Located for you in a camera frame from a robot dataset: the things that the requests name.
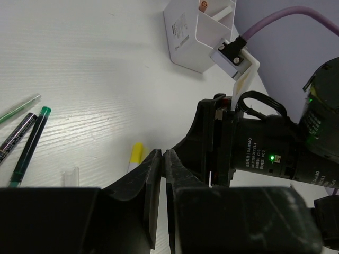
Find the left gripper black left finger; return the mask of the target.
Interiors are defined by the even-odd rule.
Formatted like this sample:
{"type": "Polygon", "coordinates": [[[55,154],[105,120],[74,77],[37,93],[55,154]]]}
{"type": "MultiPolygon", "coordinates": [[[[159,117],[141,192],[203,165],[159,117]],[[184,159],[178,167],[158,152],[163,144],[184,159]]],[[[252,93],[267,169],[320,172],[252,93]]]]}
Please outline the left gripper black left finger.
{"type": "Polygon", "coordinates": [[[1,253],[150,253],[162,153],[106,188],[1,189],[1,253]]]}

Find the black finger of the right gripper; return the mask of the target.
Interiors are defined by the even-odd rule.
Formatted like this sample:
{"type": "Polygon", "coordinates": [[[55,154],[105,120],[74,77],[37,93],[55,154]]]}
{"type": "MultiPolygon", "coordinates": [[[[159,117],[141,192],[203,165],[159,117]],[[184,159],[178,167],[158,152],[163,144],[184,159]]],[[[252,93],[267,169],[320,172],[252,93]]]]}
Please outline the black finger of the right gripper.
{"type": "Polygon", "coordinates": [[[215,101],[198,102],[192,125],[186,136],[173,147],[184,167],[204,183],[208,182],[208,153],[213,151],[215,101]]]}

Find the white marker tan cap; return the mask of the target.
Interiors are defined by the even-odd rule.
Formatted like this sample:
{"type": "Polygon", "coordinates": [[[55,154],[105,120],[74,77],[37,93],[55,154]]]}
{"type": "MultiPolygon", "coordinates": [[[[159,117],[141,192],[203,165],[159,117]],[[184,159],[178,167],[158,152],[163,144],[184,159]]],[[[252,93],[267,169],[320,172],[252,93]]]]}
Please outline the white marker tan cap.
{"type": "Polygon", "coordinates": [[[233,8],[231,6],[227,6],[226,8],[224,8],[223,10],[221,10],[220,12],[212,16],[212,19],[214,19],[215,21],[220,21],[223,18],[225,18],[227,15],[229,15],[232,11],[233,11],[233,8]]]}

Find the white marker pale yellow cap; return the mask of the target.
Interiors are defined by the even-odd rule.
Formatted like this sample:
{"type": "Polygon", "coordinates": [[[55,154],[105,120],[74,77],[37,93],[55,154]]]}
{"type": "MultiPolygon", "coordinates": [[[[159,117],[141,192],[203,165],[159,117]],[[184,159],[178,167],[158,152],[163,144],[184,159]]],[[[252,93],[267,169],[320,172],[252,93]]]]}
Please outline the white marker pale yellow cap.
{"type": "Polygon", "coordinates": [[[141,154],[141,162],[143,162],[147,158],[149,153],[150,153],[150,149],[147,146],[143,145],[142,154],[141,154]]]}

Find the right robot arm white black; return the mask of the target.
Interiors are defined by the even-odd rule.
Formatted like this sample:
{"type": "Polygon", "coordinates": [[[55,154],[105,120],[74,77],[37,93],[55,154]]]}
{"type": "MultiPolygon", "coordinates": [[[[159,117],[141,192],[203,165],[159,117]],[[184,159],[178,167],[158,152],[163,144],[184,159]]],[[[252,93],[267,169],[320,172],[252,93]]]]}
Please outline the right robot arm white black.
{"type": "Polygon", "coordinates": [[[338,197],[308,208],[287,187],[231,187],[236,170],[338,188],[338,59],[304,86],[299,123],[256,91],[231,110],[198,103],[186,137],[165,154],[171,253],[321,253],[338,249],[338,197]]]}

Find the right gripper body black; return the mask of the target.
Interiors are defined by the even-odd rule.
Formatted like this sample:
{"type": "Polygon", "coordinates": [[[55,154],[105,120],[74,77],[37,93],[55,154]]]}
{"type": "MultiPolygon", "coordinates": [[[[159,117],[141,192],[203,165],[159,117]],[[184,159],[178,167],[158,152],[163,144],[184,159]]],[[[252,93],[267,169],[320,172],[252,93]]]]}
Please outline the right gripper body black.
{"type": "Polygon", "coordinates": [[[222,119],[217,165],[209,184],[229,186],[236,170],[294,179],[301,135],[285,107],[260,92],[245,92],[222,119]]]}

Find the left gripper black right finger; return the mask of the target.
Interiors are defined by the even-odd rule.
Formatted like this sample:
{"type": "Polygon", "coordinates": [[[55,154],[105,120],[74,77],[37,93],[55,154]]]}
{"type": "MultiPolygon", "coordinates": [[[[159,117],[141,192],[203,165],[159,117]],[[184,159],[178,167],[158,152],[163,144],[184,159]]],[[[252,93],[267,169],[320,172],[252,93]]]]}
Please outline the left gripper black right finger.
{"type": "Polygon", "coordinates": [[[171,253],[321,253],[302,197],[287,187],[208,187],[164,154],[171,253]]]}

